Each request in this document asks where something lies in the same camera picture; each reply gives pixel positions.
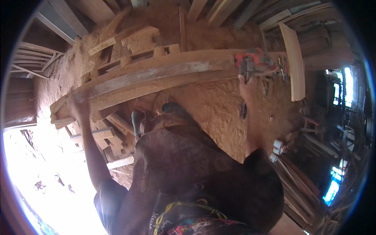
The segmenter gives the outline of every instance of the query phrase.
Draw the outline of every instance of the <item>man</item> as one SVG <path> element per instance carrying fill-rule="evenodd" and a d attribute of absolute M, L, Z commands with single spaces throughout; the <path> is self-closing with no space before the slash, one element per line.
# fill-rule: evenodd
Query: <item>man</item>
<path fill-rule="evenodd" d="M 261 123 L 252 112 L 255 78 L 247 84 L 241 75 L 239 80 L 249 111 L 244 163 L 221 150 L 168 98 L 164 114 L 149 124 L 140 111 L 132 113 L 137 143 L 129 191 L 112 180 L 94 142 L 87 101 L 70 97 L 97 190 L 94 204 L 109 234 L 266 234 L 278 222 L 284 193 L 264 150 Z M 141 122 L 150 132 L 140 132 Z"/>

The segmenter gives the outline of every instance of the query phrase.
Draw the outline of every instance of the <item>stack of wood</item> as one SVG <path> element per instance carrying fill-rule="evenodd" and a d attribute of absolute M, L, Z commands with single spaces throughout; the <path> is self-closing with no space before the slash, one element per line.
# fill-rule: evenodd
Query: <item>stack of wood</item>
<path fill-rule="evenodd" d="M 274 164 L 284 188 L 285 203 L 305 224 L 312 225 L 320 213 L 320 191 L 286 157 L 280 156 Z"/>

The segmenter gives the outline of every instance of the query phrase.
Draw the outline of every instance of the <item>hand tool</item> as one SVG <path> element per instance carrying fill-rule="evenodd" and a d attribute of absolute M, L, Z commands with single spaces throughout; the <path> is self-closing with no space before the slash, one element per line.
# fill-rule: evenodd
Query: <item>hand tool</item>
<path fill-rule="evenodd" d="M 239 74 L 242 75 L 246 83 L 251 76 L 260 76 L 274 72 L 277 67 L 269 56 L 265 56 L 259 47 L 254 47 L 246 53 L 234 55 L 235 66 L 239 68 Z M 241 103 L 240 118 L 247 116 L 246 103 Z"/>
<path fill-rule="evenodd" d="M 282 72 L 282 78 L 283 78 L 283 81 L 285 81 L 285 75 L 284 75 L 284 73 L 283 73 L 283 65 L 282 65 L 282 59 L 281 59 L 281 56 L 279 56 L 278 58 L 277 58 L 277 61 L 278 61 L 278 65 L 279 65 L 279 69 L 281 70 L 281 72 Z"/>

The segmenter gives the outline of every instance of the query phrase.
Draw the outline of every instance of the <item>wooden board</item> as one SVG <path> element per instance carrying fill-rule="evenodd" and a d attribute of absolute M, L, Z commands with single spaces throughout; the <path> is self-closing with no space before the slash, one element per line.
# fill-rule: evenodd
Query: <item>wooden board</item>
<path fill-rule="evenodd" d="M 95 53 L 111 46 L 111 45 L 114 45 L 115 43 L 117 42 L 120 42 L 123 38 L 135 33 L 136 31 L 142 29 L 143 26 L 134 26 L 134 27 L 131 27 L 121 33 L 119 33 L 118 35 L 114 36 L 113 38 L 110 38 L 110 39 L 107 39 L 106 41 L 100 43 L 99 45 L 93 47 L 92 49 L 89 50 L 89 55 L 94 55 Z"/>
<path fill-rule="evenodd" d="M 146 71 L 141 71 L 138 73 L 127 74 L 115 79 L 105 81 L 102 84 L 92 87 L 88 92 L 88 98 L 93 98 L 95 96 L 107 93 L 131 84 L 136 84 L 140 82 L 151 81 L 154 79 L 160 79 L 163 77 L 170 77 L 179 74 L 215 71 L 215 70 L 226 70 L 232 65 L 229 61 L 208 61 L 208 62 L 188 62 L 184 64 L 174 64 L 163 66 L 159 68 L 153 68 Z M 84 99 L 81 93 L 76 95 L 78 101 Z"/>
<path fill-rule="evenodd" d="M 98 121 L 97 123 L 94 124 L 96 128 L 100 129 L 105 129 L 108 127 L 111 127 L 111 125 L 107 124 L 105 121 Z M 108 140 L 115 146 L 119 146 L 120 149 L 123 148 L 121 145 L 123 141 L 119 138 L 119 136 L 115 133 L 113 137 L 108 138 Z"/>
<path fill-rule="evenodd" d="M 185 36 L 185 22 L 184 22 L 184 10 L 182 6 L 179 6 L 179 24 L 180 24 L 180 47 L 182 52 L 187 51 L 187 42 Z"/>
<path fill-rule="evenodd" d="M 70 0 L 70 2 L 97 24 L 115 17 L 103 0 Z"/>
<path fill-rule="evenodd" d="M 59 15 L 67 22 L 67 24 L 82 38 L 88 34 L 88 29 L 77 18 L 72 11 L 71 4 L 68 0 L 49 0 L 50 4 L 55 8 Z"/>
<path fill-rule="evenodd" d="M 240 29 L 249 20 L 249 18 L 256 11 L 257 7 L 261 4 L 263 0 L 252 0 L 248 7 L 238 16 L 234 23 L 234 28 Z"/>
<path fill-rule="evenodd" d="M 122 128 L 124 128 L 125 130 L 127 130 L 129 133 L 131 133 L 132 135 L 135 135 L 135 132 L 134 132 L 134 129 L 133 129 L 133 126 L 131 126 L 130 124 L 128 124 L 126 121 L 124 121 L 121 117 L 119 117 L 119 115 L 117 115 L 116 113 L 113 113 L 111 115 L 108 116 L 108 119 L 111 120 L 111 122 L 115 122 L 117 123 L 119 126 L 121 126 Z"/>
<path fill-rule="evenodd" d="M 94 123 L 98 121 L 102 121 L 103 119 L 108 117 L 108 115 L 111 115 L 118 110 L 119 110 L 119 105 L 114 105 L 106 109 L 100 110 L 91 116 L 91 121 Z"/>
<path fill-rule="evenodd" d="M 111 169 L 114 169 L 114 168 L 118 168 L 118 167 L 122 167 L 122 166 L 132 164 L 133 162 L 134 162 L 134 158 L 133 158 L 133 156 L 131 156 L 131 157 L 127 157 L 127 158 L 124 158 L 124 159 L 116 160 L 114 162 L 109 162 L 109 163 L 107 163 L 107 167 L 108 167 L 109 170 L 111 170 Z"/>
<path fill-rule="evenodd" d="M 93 135 L 94 140 L 108 139 L 108 138 L 114 137 L 114 135 L 115 135 L 115 131 L 112 127 L 107 127 L 107 128 L 100 129 L 100 130 L 94 130 L 91 133 Z M 81 143 L 82 142 L 82 136 L 81 136 L 81 134 L 72 135 L 70 140 L 73 143 Z"/>
<path fill-rule="evenodd" d="M 278 24 L 279 21 L 291 16 L 291 12 L 286 9 L 284 11 L 281 11 L 280 13 L 272 16 L 271 18 L 267 19 L 266 21 L 262 22 L 260 26 L 261 31 L 266 31 L 268 29 L 271 29 Z"/>
<path fill-rule="evenodd" d="M 187 19 L 192 22 L 196 21 L 207 1 L 208 0 L 193 0 Z"/>
<path fill-rule="evenodd" d="M 217 2 L 218 1 L 221 3 L 208 20 L 209 25 L 214 28 L 220 27 L 243 0 L 217 0 Z"/>
<path fill-rule="evenodd" d="M 291 79 L 291 101 L 305 97 L 305 75 L 302 52 L 296 32 L 284 23 L 279 23 L 285 42 Z"/>

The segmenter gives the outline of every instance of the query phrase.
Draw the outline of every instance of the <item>wooden plank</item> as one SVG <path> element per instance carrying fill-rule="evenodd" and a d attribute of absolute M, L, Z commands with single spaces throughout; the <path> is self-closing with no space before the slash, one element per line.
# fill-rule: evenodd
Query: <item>wooden plank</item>
<path fill-rule="evenodd" d="M 248 7 L 242 12 L 241 15 L 235 20 L 234 28 L 240 29 L 249 20 L 249 18 L 254 14 L 257 7 L 263 0 L 252 0 Z"/>
<path fill-rule="evenodd" d="M 43 56 L 43 57 L 47 57 L 47 58 L 52 58 L 51 54 L 44 54 L 44 53 L 40 53 L 40 52 L 34 52 L 34 51 L 22 50 L 22 49 L 18 49 L 17 54 L 18 55 L 29 54 L 29 55 L 34 55 L 34 56 Z"/>
<path fill-rule="evenodd" d="M 209 25 L 214 28 L 220 27 L 242 1 L 243 0 L 223 0 L 213 13 L 213 16 L 209 19 Z"/>
<path fill-rule="evenodd" d="M 62 54 L 56 54 L 54 55 L 43 67 L 42 71 L 44 71 L 52 62 L 54 62 L 57 58 L 59 58 Z"/>
<path fill-rule="evenodd" d="M 107 39 L 105 40 L 104 42 L 98 44 L 97 46 L 93 47 L 92 49 L 89 50 L 89 55 L 94 55 L 95 53 L 109 47 L 109 46 L 112 46 L 114 45 L 115 43 L 117 42 L 120 42 L 123 38 L 133 34 L 134 32 L 142 29 L 143 26 L 141 25 L 137 25 L 137 26 L 134 26 L 134 27 L 131 27 L 121 33 L 119 33 L 118 35 L 114 36 L 113 38 L 110 38 L 110 39 Z"/>
<path fill-rule="evenodd" d="M 50 49 L 50 48 L 47 48 L 47 47 L 42 47 L 42 46 L 35 45 L 35 44 L 32 44 L 32 43 L 28 43 L 28 42 L 20 42 L 18 46 L 19 47 L 30 48 L 30 49 L 36 49 L 36 50 L 40 50 L 40 51 L 43 51 L 43 52 L 49 52 L 49 53 L 52 53 L 52 54 L 53 53 L 64 54 L 64 52 L 53 50 L 53 49 Z"/>
<path fill-rule="evenodd" d="M 105 0 L 113 11 L 120 11 L 120 7 L 116 0 Z"/>
<path fill-rule="evenodd" d="M 113 11 L 102 0 L 70 0 L 70 2 L 97 24 L 115 17 Z"/>
<path fill-rule="evenodd" d="M 114 137 L 115 131 L 112 127 L 100 129 L 100 130 L 94 130 L 91 132 L 93 135 L 94 140 L 99 140 L 99 139 L 108 139 L 111 137 Z M 81 143 L 82 142 L 82 136 L 81 134 L 78 135 L 72 135 L 70 140 L 73 143 Z"/>
<path fill-rule="evenodd" d="M 124 129 L 121 125 L 113 121 L 113 119 L 106 117 L 106 120 L 111 123 L 116 129 L 118 129 L 123 135 L 127 135 L 128 131 Z"/>
<path fill-rule="evenodd" d="M 20 66 L 18 66 L 18 65 L 12 64 L 12 67 L 17 68 L 17 69 L 19 69 L 19 70 L 23 70 L 23 71 L 25 71 L 25 72 L 28 72 L 28 73 L 31 73 L 31 74 L 34 74 L 34 75 L 37 75 L 38 77 L 41 77 L 41 78 L 44 78 L 44 79 L 48 79 L 48 80 L 50 80 L 48 77 L 45 77 L 45 76 L 43 76 L 43 75 L 40 75 L 40 74 L 38 74 L 38 73 L 36 73 L 36 72 L 33 72 L 33 71 L 30 71 L 30 70 L 28 70 L 28 69 L 22 68 L 22 67 L 20 67 Z"/>
<path fill-rule="evenodd" d="M 98 121 L 94 124 L 98 129 L 104 129 L 111 127 L 110 125 L 106 124 L 105 121 Z M 115 133 L 114 137 L 108 138 L 108 140 L 115 146 L 120 146 L 120 149 L 123 149 L 122 143 L 123 141 L 119 138 L 119 136 Z"/>
<path fill-rule="evenodd" d="M 108 115 L 111 115 L 114 112 L 118 111 L 119 108 L 120 108 L 120 105 L 114 105 L 106 109 L 100 110 L 91 116 L 91 121 L 94 123 L 97 123 L 98 121 L 102 121 L 103 119 L 108 117 Z"/>
<path fill-rule="evenodd" d="M 180 23 L 180 47 L 182 52 L 187 51 L 187 42 L 185 36 L 184 11 L 182 6 L 179 6 L 179 23 Z"/>
<path fill-rule="evenodd" d="M 135 131 L 133 129 L 133 126 L 128 124 L 126 121 L 124 121 L 121 117 L 119 117 L 119 115 L 117 115 L 116 113 L 113 113 L 111 114 L 110 116 L 108 116 L 108 119 L 111 120 L 112 122 L 115 122 L 117 123 L 119 126 L 121 126 L 122 128 L 124 128 L 126 131 L 128 131 L 129 133 L 131 133 L 132 135 L 135 135 Z"/>
<path fill-rule="evenodd" d="M 208 0 L 193 0 L 187 20 L 195 22 Z"/>
<path fill-rule="evenodd" d="M 320 4 L 320 5 L 317 5 L 317 6 L 311 7 L 311 8 L 309 8 L 309 9 L 303 10 L 303 11 L 301 11 L 301 12 L 298 12 L 298 13 L 296 13 L 296 14 L 294 14 L 294 15 L 291 15 L 291 14 L 290 14 L 290 16 L 285 17 L 285 18 L 282 18 L 282 19 L 280 19 L 280 20 L 278 20 L 278 21 L 274 21 L 273 24 L 270 23 L 269 25 L 267 25 L 267 27 L 265 27 L 264 29 L 261 29 L 261 27 L 262 27 L 261 25 L 262 25 L 262 24 L 264 24 L 264 23 L 267 22 L 268 20 L 272 19 L 273 17 L 275 17 L 275 16 L 281 14 L 281 13 L 283 12 L 283 11 L 282 11 L 282 12 L 278 13 L 277 15 L 275 15 L 275 16 L 269 18 L 268 20 L 266 20 L 266 21 L 263 22 L 262 24 L 260 24 L 260 29 L 266 31 L 266 30 L 272 29 L 272 28 L 274 28 L 274 27 L 277 27 L 279 22 L 281 22 L 281 23 L 286 23 L 286 22 L 288 22 L 288 21 L 290 21 L 290 20 L 293 20 L 293 19 L 298 18 L 298 17 L 300 17 L 300 16 L 303 16 L 303 15 L 305 15 L 305 14 L 308 14 L 308 13 L 311 13 L 311 12 L 314 12 L 314 11 L 317 11 L 317 10 L 321 10 L 321 9 L 324 9 L 324 8 L 329 8 L 329 7 L 331 7 L 331 6 L 333 6 L 331 3 Z"/>
<path fill-rule="evenodd" d="M 127 74 L 105 81 L 102 84 L 98 84 L 88 91 L 88 98 L 93 98 L 103 93 L 107 93 L 135 83 L 146 82 L 179 74 L 225 70 L 229 69 L 231 66 L 232 65 L 229 63 L 229 61 L 216 60 L 210 62 L 188 62 L 184 64 L 174 64 L 159 68 L 153 68 L 150 70 Z M 76 99 L 78 101 L 82 101 L 84 98 L 81 93 L 78 93 L 76 95 Z"/>
<path fill-rule="evenodd" d="M 68 36 L 65 32 L 63 32 L 60 28 L 58 28 L 55 24 L 53 24 L 49 19 L 47 19 L 44 15 L 40 12 L 35 14 L 35 17 L 45 24 L 48 28 L 54 31 L 57 35 L 59 35 L 62 39 L 67 41 L 69 44 L 74 45 L 74 38 Z"/>
<path fill-rule="evenodd" d="M 23 60 L 23 59 L 16 59 L 13 61 L 15 64 L 30 64 L 30 65 L 44 65 L 45 62 L 43 61 L 29 61 L 29 60 Z"/>
<path fill-rule="evenodd" d="M 51 124 L 70 124 L 72 122 L 75 122 L 76 120 L 73 117 L 68 117 L 68 118 L 62 118 L 62 119 L 56 119 L 56 120 L 51 120 Z"/>
<path fill-rule="evenodd" d="M 285 42 L 291 79 L 291 101 L 305 97 L 305 75 L 302 52 L 296 32 L 284 23 L 279 23 Z"/>
<path fill-rule="evenodd" d="M 77 15 L 72 11 L 71 4 L 67 0 L 49 0 L 50 4 L 60 14 L 60 16 L 67 22 L 67 24 L 82 38 L 88 34 L 88 29 L 77 18 Z"/>
<path fill-rule="evenodd" d="M 108 167 L 109 170 L 114 169 L 114 168 L 118 168 L 118 167 L 123 167 L 123 166 L 129 165 L 129 164 L 132 164 L 134 162 L 134 160 L 135 159 L 133 158 L 133 156 L 127 157 L 127 158 L 124 158 L 124 159 L 116 160 L 114 162 L 109 162 L 109 163 L 107 163 L 107 167 Z"/>
<path fill-rule="evenodd" d="M 29 60 L 36 60 L 36 61 L 48 61 L 48 58 L 37 57 L 37 56 L 28 56 L 28 55 L 15 55 L 14 58 L 16 59 L 29 59 Z"/>
<path fill-rule="evenodd" d="M 284 11 L 281 11 L 280 13 L 272 16 L 271 18 L 267 19 L 266 21 L 262 22 L 259 27 L 261 31 L 267 31 L 268 29 L 271 29 L 273 27 L 276 27 L 278 25 L 278 22 L 281 20 L 291 16 L 291 12 L 286 9 Z"/>

